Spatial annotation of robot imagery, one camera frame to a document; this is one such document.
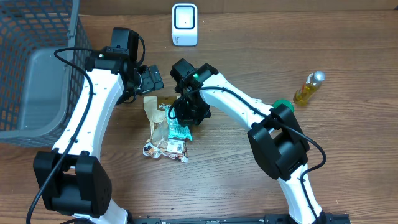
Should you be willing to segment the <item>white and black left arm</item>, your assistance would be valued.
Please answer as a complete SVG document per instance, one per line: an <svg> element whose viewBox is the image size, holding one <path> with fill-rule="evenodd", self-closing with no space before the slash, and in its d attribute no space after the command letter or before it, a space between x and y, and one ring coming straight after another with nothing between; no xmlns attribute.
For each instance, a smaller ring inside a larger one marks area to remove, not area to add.
<svg viewBox="0 0 398 224"><path fill-rule="evenodd" d="M114 27L111 43L89 49L84 67L59 60L84 76L72 116L51 151L39 151L33 169L39 191L26 223L42 200L47 210L70 216L70 223L133 223L131 213L111 198L112 183L101 165L101 145L115 106L133 103L164 87L155 65L137 55L143 38L135 31Z"/></svg>

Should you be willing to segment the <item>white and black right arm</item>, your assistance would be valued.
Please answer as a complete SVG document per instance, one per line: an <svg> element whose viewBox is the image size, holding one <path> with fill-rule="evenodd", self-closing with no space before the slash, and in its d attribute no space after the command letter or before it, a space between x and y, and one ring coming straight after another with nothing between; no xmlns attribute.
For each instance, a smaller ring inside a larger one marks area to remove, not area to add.
<svg viewBox="0 0 398 224"><path fill-rule="evenodd" d="M308 179L307 152L315 141L304 135L293 111L286 105L271 106L251 98L214 67L195 68L185 59L172 66L171 77L181 96L172 105L170 119L181 126L199 125L215 107L247 132L258 166L279 182L294 223L326 223Z"/></svg>

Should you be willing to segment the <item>yellow liquid bottle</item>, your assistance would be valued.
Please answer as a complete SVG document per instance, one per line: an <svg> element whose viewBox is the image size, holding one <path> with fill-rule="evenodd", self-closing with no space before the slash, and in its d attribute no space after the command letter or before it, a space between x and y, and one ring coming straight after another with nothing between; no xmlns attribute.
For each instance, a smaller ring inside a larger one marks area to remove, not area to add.
<svg viewBox="0 0 398 224"><path fill-rule="evenodd" d="M300 106L307 105L309 99L321 87L324 80L325 73L323 71L316 71L311 73L307 77L302 87L295 92L295 95L293 97L294 103Z"/></svg>

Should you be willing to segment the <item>green lid jar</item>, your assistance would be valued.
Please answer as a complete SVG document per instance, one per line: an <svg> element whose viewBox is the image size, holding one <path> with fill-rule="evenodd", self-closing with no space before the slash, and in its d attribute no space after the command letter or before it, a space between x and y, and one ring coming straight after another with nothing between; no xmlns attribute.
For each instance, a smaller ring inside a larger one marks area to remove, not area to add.
<svg viewBox="0 0 398 224"><path fill-rule="evenodd" d="M294 106L293 106L293 104L292 104L289 100L286 100L286 99L279 99L279 100L276 100L276 101L272 104L272 107L273 107L273 108L277 108L277 107L279 107L280 105L284 105L284 106L288 107L292 112L294 112Z"/></svg>

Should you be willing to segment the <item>teal snack bar wrapper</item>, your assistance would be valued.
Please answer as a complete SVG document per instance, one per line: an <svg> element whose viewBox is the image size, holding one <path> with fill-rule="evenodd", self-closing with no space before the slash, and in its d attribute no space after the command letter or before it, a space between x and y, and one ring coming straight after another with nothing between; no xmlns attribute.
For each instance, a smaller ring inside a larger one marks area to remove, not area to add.
<svg viewBox="0 0 398 224"><path fill-rule="evenodd" d="M188 126L181 126L178 123L178 119L171 119L170 117L175 116L175 110L170 110L169 108L165 110L168 130L169 130L169 139L182 139L186 140L189 139L190 141L193 140L192 134Z"/></svg>

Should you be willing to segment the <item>brown snack pouch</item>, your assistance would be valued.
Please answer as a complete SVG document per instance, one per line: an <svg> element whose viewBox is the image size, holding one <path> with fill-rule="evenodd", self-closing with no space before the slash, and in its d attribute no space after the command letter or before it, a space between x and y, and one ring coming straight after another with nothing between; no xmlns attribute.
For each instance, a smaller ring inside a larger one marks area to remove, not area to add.
<svg viewBox="0 0 398 224"><path fill-rule="evenodd" d="M158 159L162 156L170 159L188 162L186 140L169 139L166 109L170 109L176 96L146 96L144 111L150 122L150 138L146 141L142 153L145 156Z"/></svg>

